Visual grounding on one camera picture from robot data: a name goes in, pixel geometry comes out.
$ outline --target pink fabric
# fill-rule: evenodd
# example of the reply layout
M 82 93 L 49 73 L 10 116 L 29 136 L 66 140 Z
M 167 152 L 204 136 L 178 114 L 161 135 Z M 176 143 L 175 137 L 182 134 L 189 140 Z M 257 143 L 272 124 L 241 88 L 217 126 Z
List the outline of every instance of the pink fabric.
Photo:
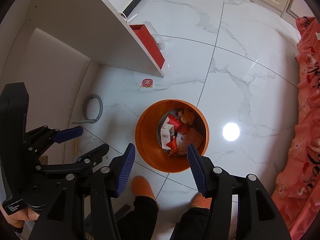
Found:
M 320 25 L 314 17 L 299 18 L 296 24 L 301 33 L 299 120 L 272 195 L 292 240 L 303 236 L 320 210 Z

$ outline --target human hand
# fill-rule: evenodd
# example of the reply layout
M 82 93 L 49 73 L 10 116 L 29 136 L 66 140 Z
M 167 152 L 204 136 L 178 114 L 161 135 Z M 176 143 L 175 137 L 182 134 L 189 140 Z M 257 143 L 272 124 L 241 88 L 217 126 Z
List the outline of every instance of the human hand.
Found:
M 22 228 L 25 221 L 37 220 L 39 218 L 39 215 L 30 207 L 26 207 L 10 216 L 8 216 L 4 211 L 2 205 L 0 205 L 0 210 L 5 220 L 7 220 L 7 222 L 15 228 Z

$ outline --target gray plastic ring stand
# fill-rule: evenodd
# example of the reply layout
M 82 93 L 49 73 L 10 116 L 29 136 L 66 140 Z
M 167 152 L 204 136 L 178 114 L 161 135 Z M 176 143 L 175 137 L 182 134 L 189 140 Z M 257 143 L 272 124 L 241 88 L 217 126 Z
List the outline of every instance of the gray plastic ring stand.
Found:
M 96 119 L 89 119 L 87 116 L 87 105 L 88 105 L 88 102 L 94 98 L 96 98 L 99 101 L 99 113 L 98 113 L 98 116 Z M 101 98 L 96 94 L 91 94 L 91 95 L 87 96 L 87 98 L 84 100 L 83 105 L 82 105 L 82 115 L 83 115 L 84 121 L 73 122 L 72 124 L 96 123 L 97 121 L 99 121 L 99 119 L 102 115 L 102 109 L 103 109 L 103 106 L 102 106 Z

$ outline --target foot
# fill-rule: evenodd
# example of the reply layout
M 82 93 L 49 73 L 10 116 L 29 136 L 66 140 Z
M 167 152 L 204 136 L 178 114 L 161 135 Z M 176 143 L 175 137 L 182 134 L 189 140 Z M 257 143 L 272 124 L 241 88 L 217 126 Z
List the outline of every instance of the foot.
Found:
M 134 197 L 146 196 L 156 200 L 152 188 L 145 177 L 135 176 L 131 182 L 131 190 Z
M 204 198 L 204 196 L 199 193 L 195 200 L 192 203 L 192 207 L 199 207 L 199 208 L 207 208 L 210 209 L 212 198 Z

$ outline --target electrical outlet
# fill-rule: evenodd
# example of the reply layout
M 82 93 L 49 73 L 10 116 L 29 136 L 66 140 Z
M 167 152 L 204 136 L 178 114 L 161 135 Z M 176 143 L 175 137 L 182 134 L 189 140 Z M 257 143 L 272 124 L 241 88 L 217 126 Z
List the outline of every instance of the electrical outlet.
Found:
M 41 165 L 48 165 L 48 157 L 46 155 L 39 158 Z

